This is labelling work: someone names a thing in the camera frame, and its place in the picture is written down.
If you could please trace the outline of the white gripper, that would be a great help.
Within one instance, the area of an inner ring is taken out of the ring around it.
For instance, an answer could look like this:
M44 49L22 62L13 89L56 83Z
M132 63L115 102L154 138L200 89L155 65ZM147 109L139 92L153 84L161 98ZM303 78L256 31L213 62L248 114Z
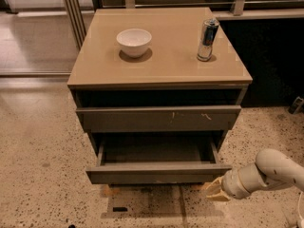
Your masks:
M229 170L223 177L217 177L206 187L206 198L211 201L229 201L230 197L242 200L250 196L250 193L241 183L238 171L236 169Z

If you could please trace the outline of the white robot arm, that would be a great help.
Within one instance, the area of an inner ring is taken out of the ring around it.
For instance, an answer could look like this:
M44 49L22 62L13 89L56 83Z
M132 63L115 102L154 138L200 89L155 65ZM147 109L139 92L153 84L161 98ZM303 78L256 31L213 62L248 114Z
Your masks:
M255 191L272 191L291 186L304 191L304 168L278 150L266 148L253 163L233 168L206 187L213 201L242 200Z

